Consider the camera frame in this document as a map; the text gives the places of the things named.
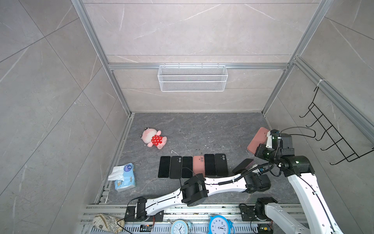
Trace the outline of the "red phone case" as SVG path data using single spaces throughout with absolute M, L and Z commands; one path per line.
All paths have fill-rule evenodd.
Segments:
M 193 156 L 193 172 L 202 174 L 205 177 L 205 158 L 204 156 Z

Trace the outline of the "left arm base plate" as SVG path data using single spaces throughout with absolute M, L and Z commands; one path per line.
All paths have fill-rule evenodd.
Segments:
M 143 221 L 156 221 L 156 222 L 161 222 L 163 221 L 164 217 L 164 211 L 158 212 L 155 215 L 148 216 L 140 216 L 135 214 L 135 206 L 129 206 L 126 208 L 124 220 L 125 222 L 143 222 Z

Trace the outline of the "black phone case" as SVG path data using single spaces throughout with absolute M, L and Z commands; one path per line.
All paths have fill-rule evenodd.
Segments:
M 228 164 L 225 154 L 215 154 L 215 167 L 217 176 L 228 176 Z
M 182 174 L 182 157 L 173 156 L 170 160 L 170 179 L 180 179 Z

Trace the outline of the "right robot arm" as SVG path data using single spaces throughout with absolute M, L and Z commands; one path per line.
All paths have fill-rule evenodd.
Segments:
M 296 156 L 292 136 L 278 130 L 268 131 L 255 156 L 277 166 L 295 190 L 306 216 L 303 226 L 277 203 L 267 203 L 263 211 L 286 234 L 341 234 L 320 191 L 314 168 L 305 156 Z

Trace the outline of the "pink phone case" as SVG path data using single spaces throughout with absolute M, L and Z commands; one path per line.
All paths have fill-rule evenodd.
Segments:
M 267 143 L 267 137 L 270 130 L 261 127 L 257 133 L 255 134 L 254 138 L 250 142 L 250 144 L 247 146 L 247 150 L 251 152 L 252 154 L 256 153 L 257 147 L 260 144 L 266 144 Z

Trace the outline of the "dark phone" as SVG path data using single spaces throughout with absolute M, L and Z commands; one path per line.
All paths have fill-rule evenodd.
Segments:
M 232 170 L 232 173 L 234 175 L 241 174 L 242 172 L 251 169 L 253 165 L 254 165 L 253 159 L 245 159 Z

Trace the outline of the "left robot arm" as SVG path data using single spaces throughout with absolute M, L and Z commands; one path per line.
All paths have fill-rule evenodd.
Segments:
M 266 175 L 269 170 L 268 164 L 261 164 L 229 177 L 209 178 L 197 174 L 184 182 L 179 189 L 167 195 L 153 199 L 139 197 L 134 209 L 134 218 L 144 221 L 149 216 L 154 216 L 170 207 L 197 206 L 208 197 L 221 193 L 265 192 L 271 187 L 270 179 Z

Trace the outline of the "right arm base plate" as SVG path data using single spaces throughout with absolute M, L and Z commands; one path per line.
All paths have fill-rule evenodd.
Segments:
M 256 210 L 256 206 L 254 205 L 246 205 L 244 203 L 239 204 L 240 214 L 242 217 L 242 221 L 254 221 L 254 220 L 262 220 L 261 212 Z

